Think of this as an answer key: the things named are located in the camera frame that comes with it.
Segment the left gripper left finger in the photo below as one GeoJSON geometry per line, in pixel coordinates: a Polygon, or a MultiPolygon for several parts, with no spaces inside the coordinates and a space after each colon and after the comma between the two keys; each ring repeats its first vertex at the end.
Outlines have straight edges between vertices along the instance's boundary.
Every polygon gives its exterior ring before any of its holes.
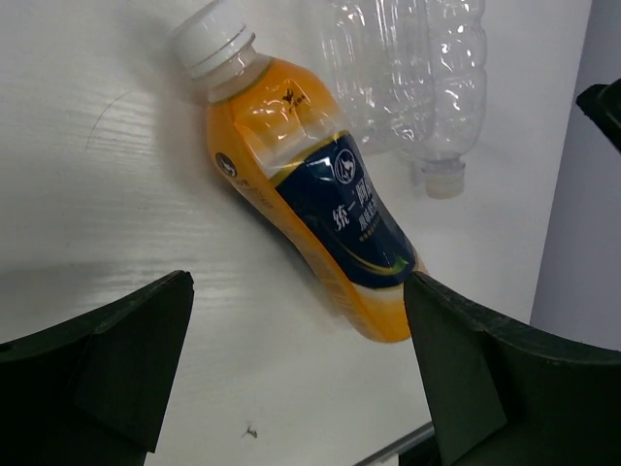
{"type": "Polygon", "coordinates": [[[155,452],[194,281],[172,272],[1,346],[4,465],[142,465],[155,452]]]}

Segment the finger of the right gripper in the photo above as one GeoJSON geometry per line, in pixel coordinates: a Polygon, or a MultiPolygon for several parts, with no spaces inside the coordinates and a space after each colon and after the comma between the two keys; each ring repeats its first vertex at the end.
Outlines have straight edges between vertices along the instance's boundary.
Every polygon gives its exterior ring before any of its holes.
{"type": "Polygon", "coordinates": [[[576,98],[576,105],[621,150],[621,80],[589,86],[576,98]]]}

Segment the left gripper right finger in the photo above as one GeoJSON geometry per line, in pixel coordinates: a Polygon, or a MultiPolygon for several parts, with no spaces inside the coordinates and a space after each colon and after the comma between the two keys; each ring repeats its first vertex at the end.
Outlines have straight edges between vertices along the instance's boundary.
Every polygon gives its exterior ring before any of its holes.
{"type": "Polygon", "coordinates": [[[414,274],[405,308],[445,465],[616,465],[620,354],[414,274]]]}

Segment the orange milk tea bottle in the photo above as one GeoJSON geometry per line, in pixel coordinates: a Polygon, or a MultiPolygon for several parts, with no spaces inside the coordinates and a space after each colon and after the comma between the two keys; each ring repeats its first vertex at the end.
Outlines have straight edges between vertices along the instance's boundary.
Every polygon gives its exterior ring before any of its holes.
{"type": "Polygon", "coordinates": [[[207,97],[209,157],[298,250],[364,337],[410,336],[404,285],[420,257],[372,183],[350,125],[311,70],[255,50],[230,1],[174,33],[177,57],[207,97]]]}

